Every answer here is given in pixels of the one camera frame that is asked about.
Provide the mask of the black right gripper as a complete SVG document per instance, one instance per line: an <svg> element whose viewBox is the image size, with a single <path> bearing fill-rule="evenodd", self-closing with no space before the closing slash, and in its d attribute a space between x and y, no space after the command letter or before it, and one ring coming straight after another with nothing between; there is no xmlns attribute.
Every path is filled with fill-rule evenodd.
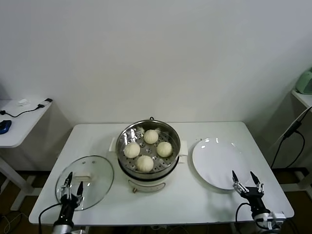
<svg viewBox="0 0 312 234"><path fill-rule="evenodd" d="M251 206L252 216L269 214L270 210L265 207L262 201L264 184L260 182L259 178L252 171L250 171L250 174L256 187L247 187L248 191L246 192L245 187L239 182L236 173L232 171L233 188L237 193L240 193L242 198L248 200Z"/></svg>

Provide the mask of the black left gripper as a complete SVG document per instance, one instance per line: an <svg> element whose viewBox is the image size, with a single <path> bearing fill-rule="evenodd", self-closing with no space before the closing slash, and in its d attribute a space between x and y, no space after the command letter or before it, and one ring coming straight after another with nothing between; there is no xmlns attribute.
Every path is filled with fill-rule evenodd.
<svg viewBox="0 0 312 234"><path fill-rule="evenodd" d="M80 182L77 194L71 195L71 181L73 177L73 172L70 172L67 178L65 179L64 184L61 186L61 210L58 219L59 220L72 220L75 208L78 207L83 200L83 181Z"/></svg>

